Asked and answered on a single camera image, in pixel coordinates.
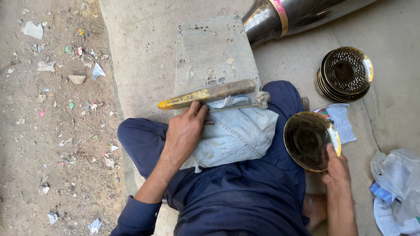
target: stack of brass plates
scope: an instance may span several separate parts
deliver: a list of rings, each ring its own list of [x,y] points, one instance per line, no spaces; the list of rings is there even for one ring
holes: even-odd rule
[[[325,117],[312,111],[294,114],[284,127],[284,144],[287,152],[304,169],[314,172],[327,170],[326,145],[333,143],[341,154],[340,136]]]
[[[325,55],[315,84],[332,102],[353,102],[366,95],[372,79],[373,66],[369,58],[354,47],[341,47]]]

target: large metal vase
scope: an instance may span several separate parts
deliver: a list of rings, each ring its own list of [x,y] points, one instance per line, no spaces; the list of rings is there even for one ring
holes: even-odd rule
[[[242,17],[251,46],[342,17],[376,0],[255,0]]]

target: right hand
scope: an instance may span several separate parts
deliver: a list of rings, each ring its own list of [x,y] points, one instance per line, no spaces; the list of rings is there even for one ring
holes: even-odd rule
[[[190,108],[185,108],[169,121],[161,158],[178,167],[188,159],[201,139],[208,109],[208,106],[194,101]]]
[[[350,173],[349,167],[347,166],[347,158],[343,154],[337,156],[332,143],[329,143],[326,149],[328,153],[328,166],[327,171],[322,175],[322,182],[326,186],[343,186],[350,184]]]

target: newspaper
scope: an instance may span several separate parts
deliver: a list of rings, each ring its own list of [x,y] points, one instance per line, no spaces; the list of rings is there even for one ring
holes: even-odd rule
[[[348,103],[336,103],[327,108],[315,109],[316,112],[327,118],[336,128],[339,133],[341,144],[356,140],[352,131],[352,125],[347,119]]]
[[[391,204],[378,197],[374,199],[373,215],[383,236],[399,236],[402,233],[420,235],[420,218],[406,220],[403,227],[397,224],[392,211]]]

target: burlap mat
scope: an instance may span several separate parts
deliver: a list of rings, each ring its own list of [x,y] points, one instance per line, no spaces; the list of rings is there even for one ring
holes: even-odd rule
[[[100,0],[124,118],[168,122],[173,115],[172,111],[158,110],[156,104],[173,96],[179,24],[228,14],[242,16],[251,3],[252,0]],[[276,80],[290,81],[301,96],[309,97],[311,109],[315,109],[331,104],[318,94],[315,74],[323,56],[340,46],[332,31],[322,26],[264,43],[253,52],[262,85]],[[381,235],[373,217],[373,196],[369,191],[373,183],[369,163],[378,147],[362,100],[351,103],[348,117],[357,140],[344,144],[343,153],[349,160],[359,235]],[[140,187],[144,179],[134,172]],[[319,175],[310,173],[307,177],[307,192],[323,191]],[[155,235],[172,235],[176,218],[177,212],[164,204]],[[315,233],[325,234],[325,225]]]

